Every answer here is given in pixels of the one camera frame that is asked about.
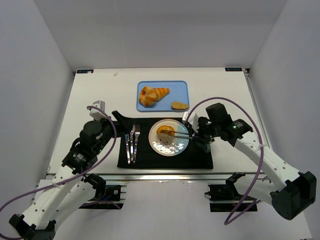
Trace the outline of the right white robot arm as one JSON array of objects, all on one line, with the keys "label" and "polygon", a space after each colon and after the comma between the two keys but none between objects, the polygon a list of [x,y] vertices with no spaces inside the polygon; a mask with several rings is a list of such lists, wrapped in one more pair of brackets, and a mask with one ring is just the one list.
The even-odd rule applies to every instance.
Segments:
[{"label": "right white robot arm", "polygon": [[193,139],[208,147],[215,138],[220,138],[257,165],[254,177],[235,172],[225,181],[231,196],[241,196],[242,201],[254,198],[253,205],[265,202],[286,220],[294,219],[315,202],[316,176],[310,171],[301,172],[264,145],[254,123],[232,120],[221,103],[205,110],[207,117],[192,112],[184,118],[192,126]]}]

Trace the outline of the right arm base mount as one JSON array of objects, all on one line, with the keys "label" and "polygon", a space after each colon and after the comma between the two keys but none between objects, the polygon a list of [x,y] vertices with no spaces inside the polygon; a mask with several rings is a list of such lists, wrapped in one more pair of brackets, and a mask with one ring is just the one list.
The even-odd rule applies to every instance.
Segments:
[{"label": "right arm base mount", "polygon": [[209,200],[209,208],[211,213],[230,213],[239,203],[242,195],[236,192],[233,185],[235,180],[240,177],[253,177],[253,174],[243,172],[234,172],[226,174],[216,174],[211,179],[207,179],[208,190],[204,196]]}]

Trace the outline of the orange bagel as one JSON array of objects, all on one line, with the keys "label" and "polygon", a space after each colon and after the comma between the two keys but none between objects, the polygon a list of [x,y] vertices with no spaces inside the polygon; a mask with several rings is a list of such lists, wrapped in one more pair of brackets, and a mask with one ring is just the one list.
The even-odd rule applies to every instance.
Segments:
[{"label": "orange bagel", "polygon": [[175,129],[169,125],[162,125],[156,130],[156,134],[159,136],[174,136]]}]

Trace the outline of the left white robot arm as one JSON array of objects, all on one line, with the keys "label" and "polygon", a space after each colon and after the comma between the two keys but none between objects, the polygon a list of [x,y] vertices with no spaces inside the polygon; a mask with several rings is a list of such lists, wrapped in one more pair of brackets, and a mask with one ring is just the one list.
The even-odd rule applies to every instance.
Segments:
[{"label": "left white robot arm", "polygon": [[23,240],[52,240],[59,226],[78,208],[92,199],[102,199],[106,181],[90,169],[110,140],[127,134],[133,120],[113,111],[112,121],[103,111],[90,113],[87,122],[72,143],[68,154],[49,186],[21,214],[14,214],[9,224]]}]

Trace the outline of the metal tongs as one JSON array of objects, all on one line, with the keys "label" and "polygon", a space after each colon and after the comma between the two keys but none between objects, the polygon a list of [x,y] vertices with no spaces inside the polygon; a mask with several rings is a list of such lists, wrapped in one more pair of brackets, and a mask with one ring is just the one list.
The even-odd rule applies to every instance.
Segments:
[{"label": "metal tongs", "polygon": [[162,136],[163,138],[188,139],[188,140],[192,140],[194,138],[193,136],[190,136],[186,132],[168,131],[168,130],[162,130],[159,132],[158,135]]}]

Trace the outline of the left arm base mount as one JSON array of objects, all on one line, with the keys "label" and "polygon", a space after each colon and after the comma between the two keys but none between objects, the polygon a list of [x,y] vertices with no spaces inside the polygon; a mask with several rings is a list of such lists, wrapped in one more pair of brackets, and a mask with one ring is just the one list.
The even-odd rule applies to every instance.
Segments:
[{"label": "left arm base mount", "polygon": [[107,183],[101,176],[92,173],[84,176],[82,183],[89,183],[94,189],[93,198],[82,204],[79,209],[121,210],[126,199],[127,186],[121,183]]}]

